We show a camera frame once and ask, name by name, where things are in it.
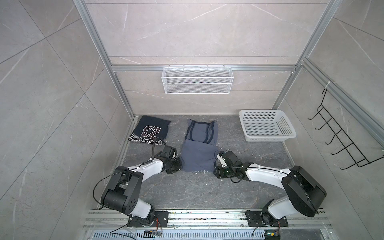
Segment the grey-blue printed tank top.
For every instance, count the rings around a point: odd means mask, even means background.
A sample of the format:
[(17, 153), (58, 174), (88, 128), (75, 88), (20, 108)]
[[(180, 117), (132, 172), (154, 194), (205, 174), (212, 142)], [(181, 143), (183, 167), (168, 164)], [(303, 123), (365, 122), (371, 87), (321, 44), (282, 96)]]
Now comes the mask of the grey-blue printed tank top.
[(213, 172), (215, 153), (219, 150), (219, 125), (216, 121), (209, 123), (188, 120), (187, 133), (182, 145), (181, 161), (185, 172)]

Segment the navy tank top red trim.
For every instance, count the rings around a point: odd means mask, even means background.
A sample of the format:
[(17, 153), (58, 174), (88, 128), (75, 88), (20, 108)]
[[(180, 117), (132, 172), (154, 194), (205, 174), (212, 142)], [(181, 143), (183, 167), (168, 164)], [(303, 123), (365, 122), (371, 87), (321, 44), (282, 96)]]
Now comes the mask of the navy tank top red trim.
[(171, 121), (151, 117), (142, 116), (136, 128), (129, 136), (129, 141), (152, 145), (162, 145), (163, 140), (167, 137), (169, 124)]

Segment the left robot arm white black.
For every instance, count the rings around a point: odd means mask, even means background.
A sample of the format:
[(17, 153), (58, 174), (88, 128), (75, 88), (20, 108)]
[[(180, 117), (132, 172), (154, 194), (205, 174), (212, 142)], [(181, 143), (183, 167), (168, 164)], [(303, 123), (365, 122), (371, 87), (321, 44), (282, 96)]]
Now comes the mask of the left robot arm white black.
[(100, 205), (127, 216), (133, 216), (144, 227), (155, 222), (153, 205), (139, 198), (142, 183), (165, 171), (168, 175), (182, 169), (179, 157), (173, 159), (153, 158), (137, 166), (119, 166), (101, 196)]

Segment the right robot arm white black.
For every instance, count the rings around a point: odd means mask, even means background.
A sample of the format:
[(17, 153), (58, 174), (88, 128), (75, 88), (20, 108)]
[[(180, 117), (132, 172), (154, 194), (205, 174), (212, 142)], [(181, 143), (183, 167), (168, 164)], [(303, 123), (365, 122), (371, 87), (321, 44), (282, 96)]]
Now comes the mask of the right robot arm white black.
[(300, 213), (306, 217), (318, 214), (322, 202), (327, 196), (326, 190), (302, 167), (276, 169), (250, 162), (241, 165), (222, 164), (216, 161), (214, 174), (219, 179), (234, 178), (241, 181), (260, 182), (281, 188), (286, 196), (270, 200), (260, 213), (260, 221), (272, 226), (280, 219)]

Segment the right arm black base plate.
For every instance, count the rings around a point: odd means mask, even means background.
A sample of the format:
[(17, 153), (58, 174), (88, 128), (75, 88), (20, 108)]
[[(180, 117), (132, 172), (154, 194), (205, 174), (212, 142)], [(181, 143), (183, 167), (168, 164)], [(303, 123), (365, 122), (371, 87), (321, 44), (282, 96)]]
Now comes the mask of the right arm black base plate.
[(285, 217), (275, 219), (269, 213), (261, 211), (245, 211), (245, 216), (248, 221), (249, 227), (288, 227), (288, 221)]

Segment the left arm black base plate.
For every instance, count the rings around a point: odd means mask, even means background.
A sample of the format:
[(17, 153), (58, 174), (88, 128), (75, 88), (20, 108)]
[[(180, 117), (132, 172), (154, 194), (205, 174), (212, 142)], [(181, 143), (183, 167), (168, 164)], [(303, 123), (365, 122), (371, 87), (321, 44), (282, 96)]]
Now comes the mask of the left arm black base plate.
[(130, 216), (128, 221), (128, 227), (144, 227), (144, 228), (160, 228), (167, 227), (169, 220), (168, 211), (154, 211), (146, 218), (140, 218), (137, 216)]

